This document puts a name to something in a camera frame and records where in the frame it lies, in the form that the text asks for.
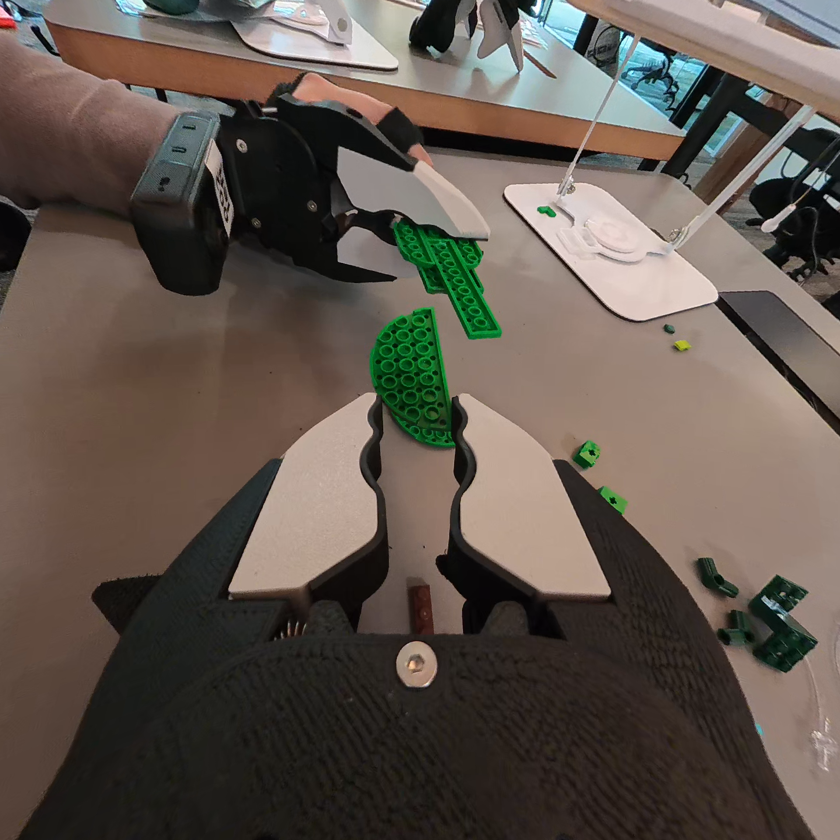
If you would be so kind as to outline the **green lego plate assembly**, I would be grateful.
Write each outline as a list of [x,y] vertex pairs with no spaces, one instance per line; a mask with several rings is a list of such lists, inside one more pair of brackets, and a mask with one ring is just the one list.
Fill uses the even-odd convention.
[[400,253],[417,268],[427,292],[448,296],[469,339],[501,336],[501,326],[484,299],[477,275],[483,253],[474,239],[451,238],[435,227],[417,226],[406,219],[394,224],[393,234]]

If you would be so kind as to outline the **black office chair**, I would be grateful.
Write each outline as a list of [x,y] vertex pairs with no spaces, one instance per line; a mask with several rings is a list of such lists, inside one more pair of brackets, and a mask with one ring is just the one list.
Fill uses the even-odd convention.
[[749,202],[759,215],[746,223],[773,237],[764,255],[777,267],[801,261],[788,273],[797,282],[826,274],[839,256],[838,133],[818,128],[810,134],[820,144],[819,155],[795,175],[757,184]]
[[657,110],[673,112],[679,94],[679,84],[671,72],[675,57],[676,52],[667,50],[658,58],[629,66],[623,71],[621,81]]

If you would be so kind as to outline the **person's left forearm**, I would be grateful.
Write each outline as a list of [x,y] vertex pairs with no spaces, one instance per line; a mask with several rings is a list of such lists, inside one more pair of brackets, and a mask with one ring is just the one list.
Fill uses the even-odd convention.
[[126,217],[180,109],[1,36],[1,194]]

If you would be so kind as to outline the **dark green lego connector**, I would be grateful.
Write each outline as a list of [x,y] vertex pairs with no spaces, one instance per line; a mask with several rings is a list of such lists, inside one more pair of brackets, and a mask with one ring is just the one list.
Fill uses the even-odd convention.
[[730,647],[753,646],[756,636],[749,615],[744,611],[730,610],[726,625],[717,630],[717,638]]
[[722,575],[711,557],[700,557],[696,561],[700,582],[711,592],[735,599],[739,588]]

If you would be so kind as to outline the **black and white gripper tool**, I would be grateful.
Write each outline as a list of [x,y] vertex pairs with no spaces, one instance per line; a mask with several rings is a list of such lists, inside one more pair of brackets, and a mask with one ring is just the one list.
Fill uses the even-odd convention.
[[484,33],[478,47],[480,59],[507,47],[517,73],[523,69],[520,12],[532,15],[534,1],[431,1],[409,31],[409,43],[420,49],[445,53],[452,45],[455,28],[465,24],[472,38],[478,23]]

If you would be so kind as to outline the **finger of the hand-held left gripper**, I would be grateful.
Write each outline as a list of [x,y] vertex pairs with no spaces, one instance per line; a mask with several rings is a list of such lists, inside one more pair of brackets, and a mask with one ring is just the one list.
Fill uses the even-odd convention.
[[405,171],[339,147],[337,173],[358,209],[393,211],[416,225],[439,228],[452,238],[490,238],[490,227],[477,207],[423,161]]

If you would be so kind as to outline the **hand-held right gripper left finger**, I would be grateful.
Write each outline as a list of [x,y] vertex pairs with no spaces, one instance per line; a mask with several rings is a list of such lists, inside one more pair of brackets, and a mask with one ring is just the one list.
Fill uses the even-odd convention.
[[228,587],[233,600],[363,604],[389,571],[382,399],[372,392],[289,447]]

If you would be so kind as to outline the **dark green lego assembly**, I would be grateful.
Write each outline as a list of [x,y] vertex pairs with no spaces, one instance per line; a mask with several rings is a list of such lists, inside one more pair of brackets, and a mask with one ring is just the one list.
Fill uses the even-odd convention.
[[749,613],[770,630],[752,649],[759,662],[786,674],[816,647],[817,640],[792,615],[807,595],[805,588],[777,574],[751,599]]

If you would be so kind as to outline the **brown lego plate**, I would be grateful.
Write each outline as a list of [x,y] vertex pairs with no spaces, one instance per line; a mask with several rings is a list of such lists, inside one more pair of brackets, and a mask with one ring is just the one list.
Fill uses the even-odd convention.
[[418,578],[406,580],[408,620],[414,635],[434,635],[434,610],[431,587]]

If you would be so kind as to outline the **green half-round lego plate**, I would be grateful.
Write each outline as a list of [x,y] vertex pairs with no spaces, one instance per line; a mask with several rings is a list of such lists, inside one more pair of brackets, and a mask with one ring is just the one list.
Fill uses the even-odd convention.
[[370,357],[375,392],[392,419],[423,445],[452,448],[452,400],[433,308],[389,322]]

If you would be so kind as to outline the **transparent lego rod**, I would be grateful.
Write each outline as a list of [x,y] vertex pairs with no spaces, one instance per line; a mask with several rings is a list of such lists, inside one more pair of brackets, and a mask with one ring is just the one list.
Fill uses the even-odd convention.
[[817,684],[814,668],[809,658],[805,659],[805,666],[815,705],[815,725],[810,734],[815,766],[819,771],[829,774],[833,768],[833,761],[839,754],[839,746],[834,738],[833,724],[826,713],[827,708],[823,701],[823,693]]

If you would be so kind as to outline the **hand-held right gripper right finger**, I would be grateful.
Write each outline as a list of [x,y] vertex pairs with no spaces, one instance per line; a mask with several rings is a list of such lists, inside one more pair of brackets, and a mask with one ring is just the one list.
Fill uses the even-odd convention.
[[450,536],[527,599],[604,602],[611,596],[550,453],[469,394],[453,401],[458,493]]

